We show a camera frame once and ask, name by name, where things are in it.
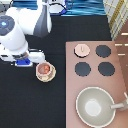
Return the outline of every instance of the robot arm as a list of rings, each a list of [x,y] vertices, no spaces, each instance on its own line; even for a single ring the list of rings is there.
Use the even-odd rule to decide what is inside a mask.
[[[45,0],[37,0],[38,9],[18,9],[11,7],[6,15],[14,18],[25,35],[34,35],[43,38],[50,33],[52,22],[49,12],[49,4]]]
[[[25,35],[43,38],[51,31],[48,4],[37,0],[37,5],[37,10],[11,7],[0,17],[0,58],[3,61],[16,61],[15,65],[20,67],[45,62],[44,53],[28,49],[25,39]]]

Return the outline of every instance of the white bowl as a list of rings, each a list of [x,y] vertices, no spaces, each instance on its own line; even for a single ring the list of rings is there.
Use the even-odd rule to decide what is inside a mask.
[[[115,117],[113,98],[99,87],[83,89],[76,99],[76,110],[81,120],[91,127],[106,127]]]

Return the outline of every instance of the pink placemat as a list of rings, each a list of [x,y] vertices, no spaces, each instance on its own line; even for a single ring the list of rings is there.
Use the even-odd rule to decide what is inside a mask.
[[[77,44],[86,44],[90,53],[85,58],[79,58],[74,54]],[[102,58],[96,54],[96,47],[107,45],[111,48],[111,55]],[[75,65],[79,62],[86,62],[91,67],[88,76],[81,77],[75,72]],[[115,67],[112,76],[103,76],[98,71],[101,62],[110,62]],[[78,117],[76,112],[76,98],[80,91],[86,87],[100,87],[113,97],[115,103],[125,99],[126,87],[117,55],[114,41],[76,41],[66,42],[66,128],[90,128]],[[128,110],[116,112],[113,122],[106,128],[128,128]]]

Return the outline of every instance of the white surface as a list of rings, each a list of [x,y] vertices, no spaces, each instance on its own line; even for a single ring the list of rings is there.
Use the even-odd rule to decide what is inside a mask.
[[[90,116],[98,116],[101,112],[101,106],[95,99],[91,99],[86,103],[85,110]]]
[[[16,7],[11,7],[6,11],[6,15],[11,16],[17,23],[19,21],[19,10]]]
[[[18,54],[22,54],[27,50],[27,41],[17,22],[15,22],[14,28],[11,32],[5,36],[0,36],[0,42],[5,48],[10,51],[17,51]]]
[[[45,55],[44,55],[43,52],[29,52],[28,59],[31,62],[34,62],[34,63],[44,63],[44,62],[46,62]]]
[[[123,108],[123,107],[124,107],[123,103],[111,105],[111,109],[117,109],[117,108]]]
[[[37,10],[21,9],[19,12],[19,24],[24,34],[33,35],[40,14],[41,12]]]
[[[49,8],[50,13],[60,13],[64,8],[61,5],[55,4],[55,3],[60,3],[62,4],[65,8],[65,0],[48,0],[49,4],[54,4],[51,5]]]

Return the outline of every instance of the bowl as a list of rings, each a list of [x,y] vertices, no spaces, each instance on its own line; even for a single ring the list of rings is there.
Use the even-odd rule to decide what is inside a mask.
[[[36,66],[36,76],[42,82],[51,81],[56,75],[55,67],[49,62],[39,63]]]
[[[76,99],[76,111],[80,119],[91,127],[106,127],[115,117],[114,104],[110,94],[99,87],[83,89]]]

